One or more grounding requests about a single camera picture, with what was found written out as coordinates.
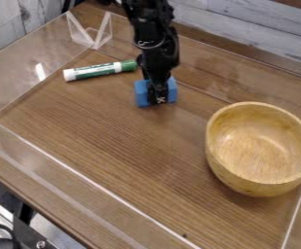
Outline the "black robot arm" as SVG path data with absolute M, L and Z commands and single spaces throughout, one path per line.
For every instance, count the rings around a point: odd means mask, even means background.
M 176 102 L 171 71 L 179 65 L 179 43 L 168 0 L 122 0 L 132 27 L 132 43 L 140 50 L 136 64 L 143 79 L 134 82 L 138 107 Z

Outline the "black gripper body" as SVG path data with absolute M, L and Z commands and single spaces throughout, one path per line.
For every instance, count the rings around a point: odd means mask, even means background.
M 166 30 L 139 25 L 134 28 L 134 45 L 140 49 L 138 65 L 144 78 L 155 87 L 162 87 L 179 64 L 179 45 L 172 26 Z

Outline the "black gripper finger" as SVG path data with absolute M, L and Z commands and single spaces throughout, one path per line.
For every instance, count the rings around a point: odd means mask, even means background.
M 147 100 L 151 105 L 163 104 L 168 101 L 168 83 L 155 83 L 151 80 L 146 83 Z

